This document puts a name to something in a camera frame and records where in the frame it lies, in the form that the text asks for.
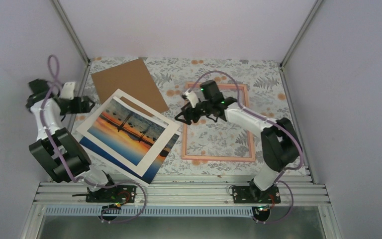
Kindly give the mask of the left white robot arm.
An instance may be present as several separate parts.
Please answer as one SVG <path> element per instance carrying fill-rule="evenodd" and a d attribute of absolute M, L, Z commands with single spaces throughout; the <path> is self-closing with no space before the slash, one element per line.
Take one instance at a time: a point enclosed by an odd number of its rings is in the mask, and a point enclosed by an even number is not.
<path fill-rule="evenodd" d="M 64 83 L 54 94 L 50 82 L 36 79 L 29 82 L 32 94 L 26 108 L 35 116 L 38 134 L 29 146 L 32 156 L 50 178 L 57 182 L 80 182 L 107 202 L 118 196 L 118 187 L 111 177 L 92 166 L 92 162 L 79 142 L 62 125 L 68 114 L 89 113 L 95 106 L 89 97 L 75 97 L 75 83 Z"/>

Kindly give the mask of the white photo mat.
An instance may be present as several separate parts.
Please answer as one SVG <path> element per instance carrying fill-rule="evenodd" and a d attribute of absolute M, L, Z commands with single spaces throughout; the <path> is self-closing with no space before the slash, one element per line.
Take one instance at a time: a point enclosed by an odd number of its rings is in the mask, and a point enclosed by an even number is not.
<path fill-rule="evenodd" d="M 151 158 L 158 155 L 175 132 L 179 124 L 168 119 L 122 90 L 116 90 L 95 110 L 76 131 L 101 146 L 110 154 L 116 152 L 103 143 L 103 137 L 111 137 L 123 143 L 122 134 L 146 135 L 158 140 L 150 147 L 141 164 L 151 164 Z"/>

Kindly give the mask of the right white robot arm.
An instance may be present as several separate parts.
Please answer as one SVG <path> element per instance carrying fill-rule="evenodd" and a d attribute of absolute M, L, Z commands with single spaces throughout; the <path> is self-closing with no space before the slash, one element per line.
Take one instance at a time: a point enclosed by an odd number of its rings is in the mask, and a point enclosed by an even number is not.
<path fill-rule="evenodd" d="M 302 158 L 302 149 L 292 123 L 287 118 L 268 119 L 240 104 L 234 97 L 224 97 L 217 83 L 209 80 L 200 85 L 203 97 L 192 89 L 182 93 L 186 104 L 175 120 L 191 125 L 206 117 L 234 123 L 261 139 L 264 166 L 249 183 L 250 198 L 263 202 L 278 183 L 288 165 Z"/>

